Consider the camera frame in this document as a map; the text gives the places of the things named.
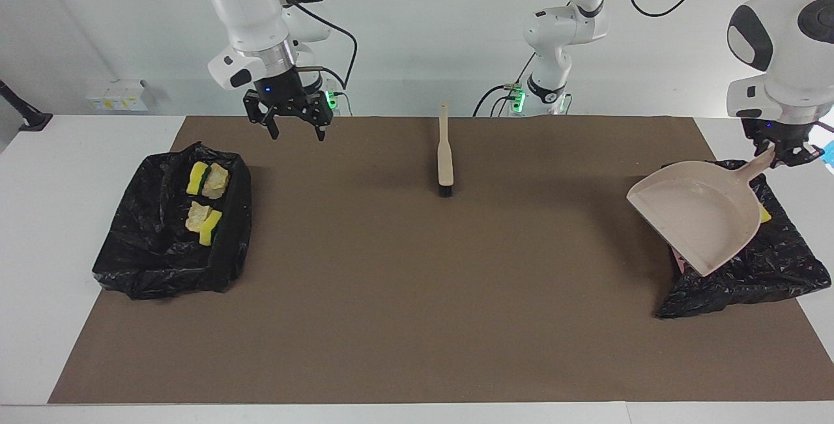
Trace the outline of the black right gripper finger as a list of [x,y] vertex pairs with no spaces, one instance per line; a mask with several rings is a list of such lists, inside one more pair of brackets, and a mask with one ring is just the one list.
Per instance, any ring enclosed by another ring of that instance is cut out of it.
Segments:
[[258,124],[259,126],[266,128],[271,139],[279,139],[280,131],[275,123],[274,107],[268,107],[267,111],[263,111],[263,102],[261,101],[258,92],[253,91],[253,89],[244,93],[242,103],[244,104],[244,109],[250,123]]
[[324,142],[326,128],[331,125],[333,116],[327,92],[316,92],[306,96],[306,122],[315,129],[319,142]]

